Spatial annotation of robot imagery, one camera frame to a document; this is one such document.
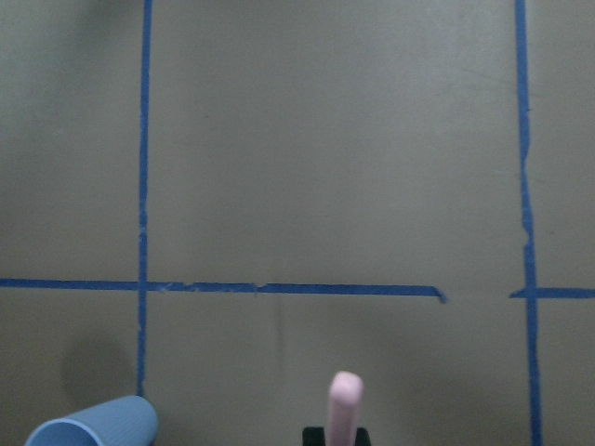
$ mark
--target blue tape line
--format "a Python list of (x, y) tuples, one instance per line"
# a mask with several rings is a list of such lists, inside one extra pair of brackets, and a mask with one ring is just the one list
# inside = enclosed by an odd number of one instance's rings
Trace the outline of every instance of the blue tape line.
[(527, 157), (531, 146), (529, 125), (529, 76), (527, 58), (527, 20), (524, 0), (515, 1), (515, 25), (517, 47), (517, 100), (519, 110), (519, 149), (521, 155), (522, 227), (527, 234), (523, 249), (526, 291), (527, 360), (529, 365), (529, 399), (531, 405), (531, 444), (542, 445), (541, 386), (537, 357), (538, 307), (537, 267), (533, 211), (527, 175)]
[[(592, 299), (595, 298), (593, 288), (537, 288), (540, 299)], [(518, 290), (510, 297), (527, 297), (527, 290)]]
[[(37, 279), (0, 279), (0, 288), (42, 288), (56, 290), (137, 291), (138, 282), (52, 281)], [(147, 291), (200, 293), (263, 293), (286, 295), (401, 295), (447, 297), (435, 286), (427, 285), (349, 285), (316, 283), (223, 283), (223, 282), (146, 282)]]
[(137, 356), (137, 394), (144, 395), (147, 348), (147, 195), (149, 179), (149, 95), (151, 68), (152, 0), (145, 0), (142, 20), (142, 60), (140, 67), (140, 143), (139, 143), (139, 346)]

